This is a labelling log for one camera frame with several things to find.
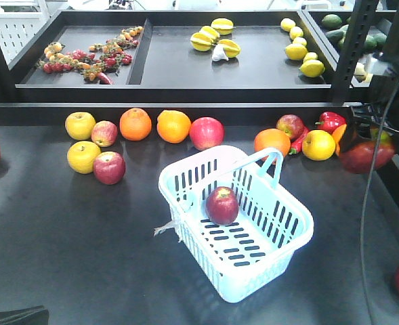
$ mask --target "light blue basket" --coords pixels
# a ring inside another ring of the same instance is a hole
[[[268,156],[260,167],[256,161]],[[267,173],[276,161],[274,176]],[[219,295],[237,303],[285,272],[296,249],[314,232],[312,215],[279,184],[282,154],[266,148],[247,156],[216,146],[164,168],[159,189],[175,228]],[[232,188],[240,211],[232,225],[218,226],[205,200],[218,186]]]

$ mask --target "black cable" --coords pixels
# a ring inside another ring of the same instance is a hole
[[[374,152],[373,152],[373,161],[371,162],[371,167],[369,169],[369,174],[368,174],[368,180],[366,182],[366,188],[364,191],[363,203],[362,203],[362,216],[360,218],[360,264],[361,264],[361,270],[362,270],[363,293],[364,293],[364,299],[366,302],[366,307],[368,309],[369,319],[371,320],[372,325],[375,325],[375,320],[374,320],[374,314],[373,314],[372,307],[371,307],[371,302],[369,301],[369,297],[368,297],[368,287],[366,285],[366,267],[364,264],[364,220],[365,220],[365,215],[366,215],[366,204],[368,201],[369,188],[371,186],[371,180],[372,180],[373,172],[374,172],[375,160],[377,159],[377,152],[378,152],[378,148],[379,148],[380,142],[381,142],[381,132],[383,131],[385,118],[387,116],[387,113],[389,112],[392,102],[394,101],[395,95],[398,92],[398,88],[399,88],[399,81],[397,79],[396,86],[394,87],[394,90],[384,108],[383,116],[381,117],[378,134],[377,134],[377,141],[375,142],[375,147],[374,147]]]

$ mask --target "yellow apple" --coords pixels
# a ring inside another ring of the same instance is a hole
[[[335,140],[330,133],[312,130],[306,135],[301,145],[303,154],[312,160],[326,160],[335,152]]]
[[[99,146],[91,141],[79,141],[73,144],[66,155],[70,167],[80,174],[92,173],[93,161],[101,154]]]
[[[74,140],[88,140],[95,125],[95,118],[88,112],[71,113],[65,120],[65,130]]]

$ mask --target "table surface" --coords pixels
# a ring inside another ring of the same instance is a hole
[[[224,144],[253,153],[260,127],[228,127]],[[44,305],[50,324],[370,324],[360,273],[366,175],[336,157],[285,158],[280,183],[311,211],[314,235],[286,272],[240,303],[216,293],[174,231],[157,181],[196,153],[186,140],[119,139],[127,173],[114,186],[66,162],[63,127],[0,127],[0,311]],[[399,324],[391,279],[399,264],[399,210],[374,175],[365,263],[376,324]]]

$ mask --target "orange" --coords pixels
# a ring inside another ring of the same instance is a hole
[[[123,137],[131,141],[140,141],[148,137],[152,128],[151,118],[141,108],[130,108],[121,115],[119,130]]]
[[[187,138],[192,122],[183,112],[164,110],[157,117],[157,132],[171,144],[178,144]]]
[[[342,135],[345,132],[345,130],[347,129],[347,125],[346,124],[342,124],[340,126],[338,126],[334,132],[332,132],[332,137],[335,140],[335,153],[337,156],[339,156],[339,152],[341,151],[341,148],[339,147],[339,141],[341,141],[342,139]]]
[[[264,148],[273,147],[282,152],[285,157],[291,148],[291,140],[288,135],[279,129],[266,129],[259,132],[254,141],[255,152],[263,150]]]

